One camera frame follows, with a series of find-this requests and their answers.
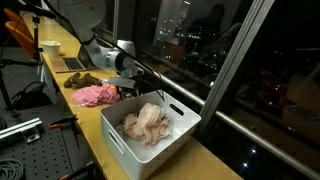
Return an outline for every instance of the wooden desk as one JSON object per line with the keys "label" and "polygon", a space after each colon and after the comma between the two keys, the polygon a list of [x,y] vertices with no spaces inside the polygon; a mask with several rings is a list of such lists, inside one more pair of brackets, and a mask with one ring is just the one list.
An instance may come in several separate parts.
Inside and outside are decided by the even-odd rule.
{"label": "wooden desk", "polygon": [[[24,15],[24,20],[33,33],[32,13]],[[39,24],[39,41],[42,37],[51,37],[61,42],[61,53],[65,56],[76,56],[80,47],[79,42],[55,21],[41,18]],[[72,113],[79,118],[78,124],[85,136],[92,153],[96,157],[104,176],[107,179],[122,180],[128,176],[121,168],[111,151],[104,144],[101,134],[100,109],[107,105],[94,108],[72,107],[77,104],[70,96],[74,89],[64,88],[63,83],[74,73],[54,73],[49,57],[42,53],[51,74],[58,84],[64,100]],[[90,71],[92,76],[108,78],[115,76],[111,70]],[[215,157],[194,138],[191,138],[176,154],[171,157],[160,169],[154,172],[149,179],[241,179],[235,172]]]}

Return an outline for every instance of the white cup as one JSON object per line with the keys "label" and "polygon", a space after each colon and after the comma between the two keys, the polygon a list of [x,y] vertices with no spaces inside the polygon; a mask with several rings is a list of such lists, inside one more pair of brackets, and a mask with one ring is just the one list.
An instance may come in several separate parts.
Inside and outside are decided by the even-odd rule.
{"label": "white cup", "polygon": [[48,56],[58,56],[60,54],[60,43],[58,41],[45,40],[41,41],[43,52]]}

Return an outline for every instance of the white bin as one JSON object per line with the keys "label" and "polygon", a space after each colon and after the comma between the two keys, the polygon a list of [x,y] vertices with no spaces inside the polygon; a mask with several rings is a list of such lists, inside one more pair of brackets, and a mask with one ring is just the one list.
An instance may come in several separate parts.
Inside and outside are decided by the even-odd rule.
{"label": "white bin", "polygon": [[[101,110],[103,140],[130,179],[146,179],[158,169],[189,139],[201,119],[188,107],[163,93],[165,101],[154,91]],[[148,145],[129,137],[122,139],[116,132],[116,127],[122,122],[123,117],[138,112],[147,102],[165,108],[172,127],[171,136],[160,139],[155,145]]]}

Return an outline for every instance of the crumpled cloth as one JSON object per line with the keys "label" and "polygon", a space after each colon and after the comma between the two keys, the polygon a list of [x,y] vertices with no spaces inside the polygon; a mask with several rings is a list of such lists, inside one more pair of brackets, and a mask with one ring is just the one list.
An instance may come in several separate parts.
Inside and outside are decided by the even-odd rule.
{"label": "crumpled cloth", "polygon": [[101,104],[115,104],[120,101],[116,87],[111,84],[102,86],[92,85],[75,91],[71,98],[78,102],[79,106],[95,107]]}
{"label": "crumpled cloth", "polygon": [[125,117],[124,131],[131,138],[155,144],[160,138],[170,135],[166,112],[158,105],[146,103],[138,114]]}

